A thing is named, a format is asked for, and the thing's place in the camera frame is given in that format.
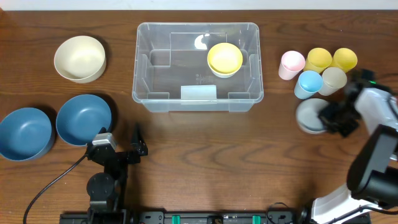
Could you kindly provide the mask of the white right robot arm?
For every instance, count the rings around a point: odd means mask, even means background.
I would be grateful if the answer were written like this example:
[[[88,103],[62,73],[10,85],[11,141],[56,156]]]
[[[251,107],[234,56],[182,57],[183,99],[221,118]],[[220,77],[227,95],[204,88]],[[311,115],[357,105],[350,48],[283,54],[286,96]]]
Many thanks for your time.
[[[310,201],[298,223],[366,223],[370,211],[397,215],[397,98],[374,79],[374,72],[355,70],[343,88],[344,99],[323,108],[318,117],[329,133],[350,135],[363,120],[369,139],[351,164],[346,183]]]

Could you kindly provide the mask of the grey small bowl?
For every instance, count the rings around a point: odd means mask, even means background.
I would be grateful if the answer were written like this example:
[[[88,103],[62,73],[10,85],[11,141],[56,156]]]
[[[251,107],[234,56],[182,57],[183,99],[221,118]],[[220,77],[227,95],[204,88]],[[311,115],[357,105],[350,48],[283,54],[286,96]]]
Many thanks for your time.
[[[309,134],[325,133],[326,127],[318,118],[318,115],[328,105],[329,102],[319,98],[311,98],[301,102],[295,114],[299,128]]]

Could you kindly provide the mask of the light blue cup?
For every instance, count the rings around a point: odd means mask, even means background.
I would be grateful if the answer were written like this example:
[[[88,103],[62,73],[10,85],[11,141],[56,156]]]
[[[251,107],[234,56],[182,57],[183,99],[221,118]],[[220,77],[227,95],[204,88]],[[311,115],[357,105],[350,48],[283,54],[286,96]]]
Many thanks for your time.
[[[307,70],[300,74],[294,88],[294,94],[297,98],[304,100],[321,90],[322,86],[323,79],[321,75],[317,72]]]

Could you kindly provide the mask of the white small bowl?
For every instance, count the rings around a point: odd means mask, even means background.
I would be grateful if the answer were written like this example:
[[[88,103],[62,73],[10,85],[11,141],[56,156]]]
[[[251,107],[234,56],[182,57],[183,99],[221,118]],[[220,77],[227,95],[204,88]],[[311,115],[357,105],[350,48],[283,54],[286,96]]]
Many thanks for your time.
[[[220,67],[214,67],[212,64],[208,64],[211,72],[220,78],[229,78],[237,73],[241,66],[239,65],[221,65]]]

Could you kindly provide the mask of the pink cup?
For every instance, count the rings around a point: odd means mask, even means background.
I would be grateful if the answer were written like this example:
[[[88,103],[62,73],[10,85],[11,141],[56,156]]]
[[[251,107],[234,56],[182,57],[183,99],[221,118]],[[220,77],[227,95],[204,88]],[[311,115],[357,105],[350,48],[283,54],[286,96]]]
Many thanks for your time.
[[[283,80],[293,79],[305,66],[304,56],[294,50],[287,51],[283,54],[280,66],[279,76]]]

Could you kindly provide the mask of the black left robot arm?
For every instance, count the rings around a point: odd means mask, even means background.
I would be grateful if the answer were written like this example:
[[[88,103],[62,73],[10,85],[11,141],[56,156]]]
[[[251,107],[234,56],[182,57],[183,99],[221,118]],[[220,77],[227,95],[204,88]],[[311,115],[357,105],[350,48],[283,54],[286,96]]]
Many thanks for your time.
[[[116,146],[115,138],[106,128],[101,128],[87,144],[87,159],[104,167],[86,185],[90,196],[89,223],[131,223],[130,212],[123,208],[128,166],[140,163],[141,157],[148,155],[139,125],[134,127],[128,151],[117,152]]]

